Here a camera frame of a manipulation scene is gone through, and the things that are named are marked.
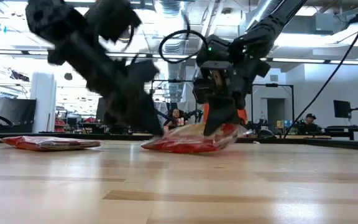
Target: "computer screen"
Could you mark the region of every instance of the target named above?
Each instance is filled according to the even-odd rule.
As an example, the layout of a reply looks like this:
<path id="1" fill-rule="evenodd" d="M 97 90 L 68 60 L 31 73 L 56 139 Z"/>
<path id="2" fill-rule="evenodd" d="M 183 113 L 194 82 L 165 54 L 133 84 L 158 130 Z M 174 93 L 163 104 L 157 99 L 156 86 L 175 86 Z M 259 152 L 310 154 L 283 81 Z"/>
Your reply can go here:
<path id="1" fill-rule="evenodd" d="M 334 112 L 336 118 L 352 118 L 351 103 L 348 101 L 334 100 Z"/>
<path id="2" fill-rule="evenodd" d="M 67 124 L 69 126 L 76 126 L 77 125 L 77 118 L 67 118 Z"/>

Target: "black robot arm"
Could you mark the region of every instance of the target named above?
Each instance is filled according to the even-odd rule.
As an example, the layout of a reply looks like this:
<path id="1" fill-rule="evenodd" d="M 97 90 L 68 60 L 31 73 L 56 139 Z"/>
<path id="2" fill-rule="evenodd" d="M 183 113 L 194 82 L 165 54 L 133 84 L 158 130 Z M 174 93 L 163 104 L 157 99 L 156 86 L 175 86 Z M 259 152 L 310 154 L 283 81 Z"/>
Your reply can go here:
<path id="1" fill-rule="evenodd" d="M 256 76 L 266 76 L 267 56 L 277 37 L 306 0 L 286 0 L 246 34 L 228 42 L 211 35 L 196 58 L 200 76 L 193 93 L 198 103 L 209 103 L 204 135 L 215 132 L 223 123 L 239 123 L 237 110 L 244 109 L 246 94 Z"/>
<path id="2" fill-rule="evenodd" d="M 48 62 L 68 62 L 87 82 L 86 87 L 106 100 L 106 111 L 131 126 L 162 135 L 152 98 L 144 83 L 158 73 L 151 60 L 126 65 L 111 60 L 99 35 L 116 42 L 131 26 L 141 23 L 126 0 L 97 0 L 82 16 L 62 0 L 29 0 L 25 9 L 29 29 L 51 42 Z"/>

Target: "wooden surface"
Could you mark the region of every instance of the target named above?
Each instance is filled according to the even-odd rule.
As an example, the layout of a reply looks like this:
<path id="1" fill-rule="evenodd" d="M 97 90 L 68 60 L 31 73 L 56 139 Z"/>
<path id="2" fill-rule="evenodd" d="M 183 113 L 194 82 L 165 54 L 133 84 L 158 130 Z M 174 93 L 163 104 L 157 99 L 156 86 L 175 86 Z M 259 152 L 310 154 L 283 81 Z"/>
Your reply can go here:
<path id="1" fill-rule="evenodd" d="M 358 224 L 358 151 L 234 144 L 181 155 L 103 143 L 0 144 L 0 223 Z"/>

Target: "door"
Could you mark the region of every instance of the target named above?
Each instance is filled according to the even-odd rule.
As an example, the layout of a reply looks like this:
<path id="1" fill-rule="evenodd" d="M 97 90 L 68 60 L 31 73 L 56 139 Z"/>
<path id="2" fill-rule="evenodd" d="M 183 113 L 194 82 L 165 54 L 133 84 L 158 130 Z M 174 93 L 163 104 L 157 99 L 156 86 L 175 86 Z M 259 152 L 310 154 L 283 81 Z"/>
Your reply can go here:
<path id="1" fill-rule="evenodd" d="M 276 129 L 277 121 L 285 119 L 285 99 L 267 99 L 267 122 L 268 129 L 273 133 L 279 132 Z"/>

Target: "plastic bag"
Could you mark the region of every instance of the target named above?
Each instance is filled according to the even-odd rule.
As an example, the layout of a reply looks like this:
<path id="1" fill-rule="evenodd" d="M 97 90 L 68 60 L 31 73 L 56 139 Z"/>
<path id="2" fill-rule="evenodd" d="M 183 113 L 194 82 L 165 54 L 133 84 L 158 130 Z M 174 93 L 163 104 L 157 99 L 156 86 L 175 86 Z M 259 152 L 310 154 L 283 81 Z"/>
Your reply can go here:
<path id="1" fill-rule="evenodd" d="M 240 130 L 239 125 L 224 124 L 214 134 L 204 137 L 205 124 L 189 124 L 167 132 L 162 138 L 142 145 L 144 149 L 173 153 L 214 152 L 234 143 Z"/>
<path id="2" fill-rule="evenodd" d="M 44 136 L 7 137 L 0 141 L 18 149 L 32 151 L 65 151 L 100 146 L 99 141 Z"/>

